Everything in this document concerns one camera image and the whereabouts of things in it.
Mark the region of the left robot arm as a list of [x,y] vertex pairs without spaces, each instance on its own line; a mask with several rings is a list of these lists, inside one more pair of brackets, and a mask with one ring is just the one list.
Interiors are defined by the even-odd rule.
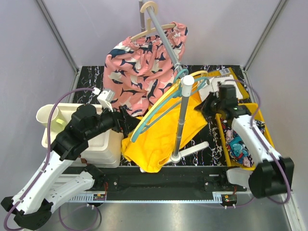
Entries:
[[121,106],[119,111],[108,109],[97,114],[92,104],[81,105],[72,114],[68,125],[51,144],[51,153],[28,184],[15,196],[5,197],[1,206],[15,215],[20,229],[35,231],[41,228],[52,213],[76,194],[86,190],[100,190],[104,186],[104,173],[89,164],[74,179],[53,190],[59,176],[84,152],[88,141],[113,130],[127,137],[140,122]]

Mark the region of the yellow shorts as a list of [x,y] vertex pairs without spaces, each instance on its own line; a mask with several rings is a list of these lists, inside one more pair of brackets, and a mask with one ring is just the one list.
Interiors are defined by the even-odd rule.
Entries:
[[[180,148],[184,148],[207,125],[201,112],[195,110],[200,103],[198,93],[189,97]],[[145,172],[159,172],[174,151],[179,114],[180,105],[177,105],[140,134],[135,142],[130,141],[131,135],[123,139],[121,147],[123,157],[137,164]]]

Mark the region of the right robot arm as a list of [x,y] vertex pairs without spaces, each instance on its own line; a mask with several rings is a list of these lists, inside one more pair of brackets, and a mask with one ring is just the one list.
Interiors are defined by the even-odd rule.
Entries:
[[248,188],[255,198],[271,199],[284,193],[284,203],[290,200],[295,165],[291,158],[283,158],[261,133],[254,120],[255,114],[238,103],[233,85],[219,85],[218,91],[211,91],[195,110],[205,119],[220,114],[243,140],[255,163],[253,171],[240,167],[227,170],[218,179],[222,190],[229,191],[240,185]]

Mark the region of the comic print shorts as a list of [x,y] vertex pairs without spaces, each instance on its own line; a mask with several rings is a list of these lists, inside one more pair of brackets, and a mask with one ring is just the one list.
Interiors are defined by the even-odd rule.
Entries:
[[244,167],[253,167],[253,158],[242,138],[234,131],[226,120],[220,118],[225,147],[230,160]]

